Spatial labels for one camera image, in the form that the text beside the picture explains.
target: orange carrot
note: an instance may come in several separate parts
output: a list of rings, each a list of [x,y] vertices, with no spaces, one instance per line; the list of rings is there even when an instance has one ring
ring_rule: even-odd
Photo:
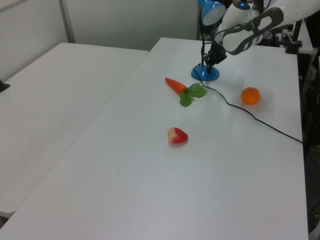
[[[187,90],[187,87],[183,85],[182,83],[173,80],[171,78],[165,78],[165,82],[172,88],[177,94],[181,94],[182,92]]]

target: white wall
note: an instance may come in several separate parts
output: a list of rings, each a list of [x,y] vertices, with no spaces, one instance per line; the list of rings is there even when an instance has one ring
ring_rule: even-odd
[[[197,0],[63,0],[77,44],[150,50],[197,38]]]
[[[0,12],[0,79],[7,80],[65,42],[59,0],[27,0]]]

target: tangerine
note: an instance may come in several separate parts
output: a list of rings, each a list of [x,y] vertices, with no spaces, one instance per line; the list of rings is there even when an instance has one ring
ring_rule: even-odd
[[[256,104],[260,99],[260,92],[254,87],[247,87],[241,93],[241,99],[246,104]]]

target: red strawberry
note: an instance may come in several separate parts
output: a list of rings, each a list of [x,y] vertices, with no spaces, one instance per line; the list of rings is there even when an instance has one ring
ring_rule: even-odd
[[[188,140],[188,134],[177,127],[170,127],[168,130],[168,139],[170,143],[179,144]]]

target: black wire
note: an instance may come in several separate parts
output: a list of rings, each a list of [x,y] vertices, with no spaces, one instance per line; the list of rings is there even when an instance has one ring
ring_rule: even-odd
[[[271,3],[271,0],[269,0],[269,3],[268,3],[268,5],[266,6],[265,10],[267,10],[267,9],[268,9],[268,7],[269,7],[270,3]]]
[[[202,25],[202,20],[201,20],[201,14],[202,14],[202,9],[200,10],[199,14],[199,29],[200,29],[200,34],[201,34],[201,39],[202,39],[202,47],[201,47],[201,66],[204,65],[204,54],[205,54],[205,35],[203,31],[203,25]]]
[[[228,104],[229,106],[232,106],[232,107],[234,107],[234,108],[241,109],[242,111],[245,111],[247,114],[249,114],[251,117],[253,117],[256,121],[258,121],[258,122],[260,122],[260,123],[262,123],[262,124],[264,124],[264,125],[268,126],[269,128],[271,128],[271,129],[273,129],[273,130],[277,131],[277,132],[278,132],[278,133],[280,133],[280,134],[283,134],[283,135],[287,136],[288,138],[291,138],[291,139],[293,139],[293,140],[295,140],[295,141],[297,141],[297,142],[299,142],[299,143],[303,144],[303,142],[302,142],[302,141],[300,141],[299,139],[297,139],[297,138],[295,138],[295,137],[293,137],[293,136],[290,136],[290,135],[288,135],[288,134],[286,134],[286,133],[284,133],[284,132],[282,132],[282,131],[280,131],[280,130],[276,129],[275,127],[273,127],[273,126],[271,126],[271,125],[267,124],[266,122],[264,122],[264,121],[262,121],[262,120],[260,120],[260,119],[256,118],[256,117],[255,117],[251,112],[249,112],[248,110],[246,110],[246,109],[244,109],[244,108],[242,108],[242,107],[240,107],[240,106],[233,105],[233,104],[229,103],[229,102],[227,101],[227,99],[225,98],[225,96],[223,96],[223,95],[222,95],[220,92],[218,92],[216,89],[214,89],[214,88],[212,88],[212,87],[209,87],[209,86],[204,85],[204,83],[203,83],[203,82],[202,82],[202,80],[201,80],[200,75],[198,74],[198,72],[197,72],[197,70],[196,70],[196,67],[197,67],[197,66],[193,67],[193,70],[194,70],[195,74],[197,75],[198,80],[201,82],[202,86],[204,86],[204,87],[205,87],[205,88],[207,88],[207,89],[211,89],[211,90],[213,90],[213,91],[217,92],[221,97],[223,97],[223,99],[224,99],[224,101],[226,102],[226,104]]]

